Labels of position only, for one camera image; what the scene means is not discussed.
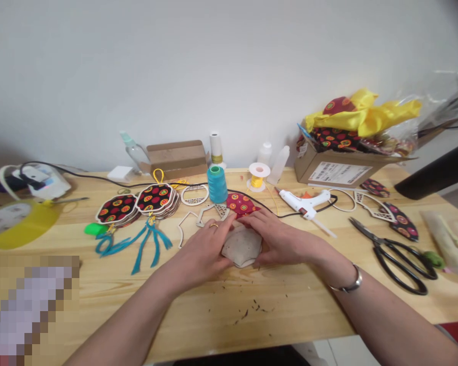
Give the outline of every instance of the teal tassel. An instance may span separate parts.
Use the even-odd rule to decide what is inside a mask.
[[[148,238],[149,238],[149,235],[151,234],[151,229],[148,230],[148,232],[146,233],[146,236],[144,237],[144,239],[142,240],[142,243],[141,245],[139,246],[139,252],[137,252],[137,258],[136,258],[136,262],[134,264],[134,267],[132,269],[132,272],[131,272],[131,276],[132,275],[135,275],[136,273],[138,273],[140,271],[140,268],[141,268],[141,258],[142,258],[142,250],[144,249],[144,245],[146,245],[146,241],[148,241]]]
[[[158,241],[158,235],[156,234],[156,231],[154,231],[154,244],[156,246],[156,252],[154,254],[153,263],[151,263],[151,268],[156,267],[156,265],[158,264],[159,255],[160,255],[159,241]]]
[[[154,254],[153,262],[151,263],[151,268],[155,267],[158,262],[159,262],[159,257],[161,255],[160,253],[160,245],[159,245],[159,239],[158,235],[163,240],[164,247],[166,250],[170,249],[173,244],[171,243],[171,240],[168,239],[166,235],[164,235],[161,231],[156,229],[155,224],[150,225],[149,224],[149,219],[146,221],[145,226],[142,228],[142,230],[134,237],[134,239],[131,239],[130,237],[127,239],[124,239],[120,241],[117,244],[113,244],[113,238],[110,233],[103,233],[100,235],[97,235],[96,239],[101,239],[100,242],[97,244],[97,247],[95,248],[95,251],[100,254],[100,257],[112,255],[115,253],[118,253],[134,242],[136,242],[145,232],[146,229],[148,232],[146,233],[144,239],[141,242],[141,245],[139,246],[139,251],[137,252],[137,258],[136,262],[134,264],[134,267],[132,269],[131,275],[134,275],[140,271],[141,267],[141,259],[142,259],[142,251],[144,249],[144,246],[146,245],[146,242],[148,241],[149,236],[151,235],[151,232],[153,233],[154,236],[154,244],[156,246],[156,252]],[[104,250],[101,250],[102,245],[107,242],[107,247]]]

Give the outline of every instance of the scissors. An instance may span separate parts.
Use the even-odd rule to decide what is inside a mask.
[[[419,277],[411,271],[411,269],[416,270],[420,273],[423,277],[436,280],[438,275],[433,268],[433,265],[429,262],[427,258],[421,255],[418,251],[414,250],[413,248],[404,245],[398,241],[393,241],[390,239],[382,239],[374,235],[371,231],[369,231],[362,223],[354,218],[350,218],[351,223],[365,236],[367,236],[371,241],[373,241],[373,251],[378,258],[381,266],[387,272],[387,274],[402,288],[405,290],[416,294],[416,295],[427,295],[427,288],[426,285],[419,279]],[[406,264],[409,265],[409,268],[406,267],[404,264],[400,263],[397,259],[392,257],[388,254],[381,245],[385,245],[387,248],[392,250],[399,258],[401,258]],[[414,262],[412,262],[409,258],[407,258],[397,247],[400,247],[407,251],[408,253],[412,254],[417,260],[422,263],[426,271],[422,268],[418,267]],[[407,277],[409,277],[416,285],[417,289],[410,287],[409,285],[402,282],[390,269],[388,264],[385,262],[385,258],[387,258],[390,262],[392,262],[395,266],[397,266]]]

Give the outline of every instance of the plastic squeeze bottle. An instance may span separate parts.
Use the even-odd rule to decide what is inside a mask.
[[[271,158],[271,143],[265,142],[260,147],[260,152],[258,153],[258,163],[263,163],[270,166],[270,158]]]
[[[124,143],[126,144],[126,153],[129,154],[141,172],[144,174],[149,174],[149,166],[147,166],[150,163],[149,158],[142,147],[139,144],[136,144],[136,142],[127,134],[127,132],[120,131],[120,134],[124,140]]]
[[[285,167],[285,164],[287,163],[287,160],[289,159],[289,155],[290,155],[290,147],[286,145],[278,153],[278,156],[276,157],[276,160],[275,160],[275,164],[273,164],[273,167],[271,168],[270,175],[268,175],[268,178],[266,178],[266,181],[269,184],[275,185],[278,183],[278,181],[281,178],[281,174],[283,173],[283,168]]]

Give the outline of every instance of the green pompom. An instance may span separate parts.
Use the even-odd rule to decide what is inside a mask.
[[[444,259],[436,252],[424,252],[422,255],[431,262],[434,268],[443,269],[446,266]]]
[[[100,225],[97,223],[91,223],[85,227],[85,234],[97,236],[98,234],[103,234],[107,230],[108,230],[108,225]]]

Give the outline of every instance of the beige fabric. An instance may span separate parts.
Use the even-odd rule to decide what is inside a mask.
[[[261,252],[261,236],[253,229],[239,226],[230,231],[222,247],[222,255],[239,268],[254,263]]]

